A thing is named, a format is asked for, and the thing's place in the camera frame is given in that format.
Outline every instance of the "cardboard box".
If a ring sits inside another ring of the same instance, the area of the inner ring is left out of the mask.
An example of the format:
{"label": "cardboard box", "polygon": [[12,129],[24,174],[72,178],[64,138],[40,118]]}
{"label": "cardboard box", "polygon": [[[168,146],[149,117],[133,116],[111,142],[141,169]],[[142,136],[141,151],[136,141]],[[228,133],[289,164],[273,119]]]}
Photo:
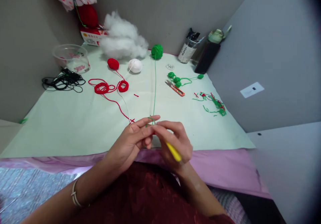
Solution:
{"label": "cardboard box", "polygon": [[97,28],[80,27],[80,33],[86,44],[99,46],[101,39],[107,35],[105,29],[99,25]]}

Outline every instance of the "plastic cup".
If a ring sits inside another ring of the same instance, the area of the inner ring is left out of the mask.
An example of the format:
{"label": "plastic cup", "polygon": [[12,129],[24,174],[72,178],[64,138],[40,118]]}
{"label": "plastic cup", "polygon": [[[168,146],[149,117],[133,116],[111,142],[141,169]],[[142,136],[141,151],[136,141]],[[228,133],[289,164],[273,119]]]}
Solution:
{"label": "plastic cup", "polygon": [[88,52],[79,45],[59,45],[53,49],[52,54],[59,66],[67,67],[70,71],[83,74],[90,70]]}

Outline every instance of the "bracelet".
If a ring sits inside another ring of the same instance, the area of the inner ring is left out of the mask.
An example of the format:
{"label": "bracelet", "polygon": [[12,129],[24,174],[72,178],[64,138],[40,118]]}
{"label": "bracelet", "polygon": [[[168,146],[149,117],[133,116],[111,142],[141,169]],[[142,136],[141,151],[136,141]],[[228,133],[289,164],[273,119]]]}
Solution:
{"label": "bracelet", "polygon": [[76,181],[74,182],[74,186],[73,186],[73,192],[71,193],[71,196],[73,198],[73,202],[75,204],[75,206],[78,206],[80,208],[82,208],[83,206],[79,203],[79,201],[77,200],[77,196],[76,196],[76,191],[75,191],[75,186],[76,186],[76,183],[78,181],[78,178],[76,179]]}

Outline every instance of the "gray fabric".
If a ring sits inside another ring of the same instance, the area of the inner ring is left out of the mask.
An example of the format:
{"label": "gray fabric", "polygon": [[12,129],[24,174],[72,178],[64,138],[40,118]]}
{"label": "gray fabric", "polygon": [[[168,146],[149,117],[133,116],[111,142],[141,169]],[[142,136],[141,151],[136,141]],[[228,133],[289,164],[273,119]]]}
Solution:
{"label": "gray fabric", "polygon": [[241,203],[232,192],[211,186],[208,186],[208,188],[221,203],[222,207],[226,210],[228,216],[235,222],[235,224],[251,224]]}
{"label": "gray fabric", "polygon": [[74,177],[41,170],[0,168],[0,223],[20,223]]}

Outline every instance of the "bottle with label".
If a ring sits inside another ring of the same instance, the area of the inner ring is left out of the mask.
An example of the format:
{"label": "bottle with label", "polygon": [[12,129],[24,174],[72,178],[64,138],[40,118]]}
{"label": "bottle with label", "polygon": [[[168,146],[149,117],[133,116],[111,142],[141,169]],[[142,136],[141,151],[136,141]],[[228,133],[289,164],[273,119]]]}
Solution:
{"label": "bottle with label", "polygon": [[194,32],[192,28],[190,28],[190,31],[186,37],[186,40],[180,52],[180,55],[178,55],[178,60],[181,63],[186,64],[193,56],[195,50],[199,45],[199,41],[197,40],[199,35],[200,33]]}

